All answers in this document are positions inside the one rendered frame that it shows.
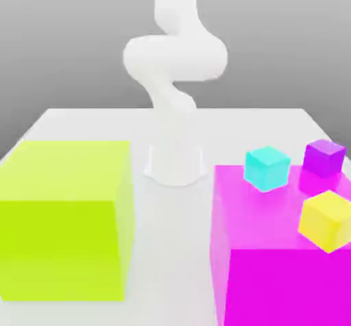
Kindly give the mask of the small cyan cube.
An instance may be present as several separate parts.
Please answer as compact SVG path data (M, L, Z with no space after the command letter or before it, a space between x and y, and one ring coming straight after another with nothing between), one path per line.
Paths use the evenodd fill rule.
M261 192L287 185L291 158L278 149L266 146L248 151L243 178Z

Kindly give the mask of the small purple cube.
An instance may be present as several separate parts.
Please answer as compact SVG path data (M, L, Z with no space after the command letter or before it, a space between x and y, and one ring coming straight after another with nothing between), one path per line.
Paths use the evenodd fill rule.
M319 177L332 177L341 172L347 148L319 139L306 145L302 168Z

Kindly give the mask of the small yellow cube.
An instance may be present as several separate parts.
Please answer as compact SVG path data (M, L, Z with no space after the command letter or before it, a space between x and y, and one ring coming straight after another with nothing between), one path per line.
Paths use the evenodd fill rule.
M298 232L326 253L351 243L351 201L327 190L306 199Z

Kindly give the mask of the large lime green box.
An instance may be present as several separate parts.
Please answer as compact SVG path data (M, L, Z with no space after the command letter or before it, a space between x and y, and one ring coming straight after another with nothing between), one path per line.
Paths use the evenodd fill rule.
M134 231L129 142L24 140L0 164L3 300L123 300Z

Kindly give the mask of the large magenta box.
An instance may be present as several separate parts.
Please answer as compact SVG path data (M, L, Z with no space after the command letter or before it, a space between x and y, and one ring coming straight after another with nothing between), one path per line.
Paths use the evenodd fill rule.
M240 165L214 172L210 266L218 326L351 326L351 244L325 253L298 232L304 200L334 190L294 165L286 186L261 192Z

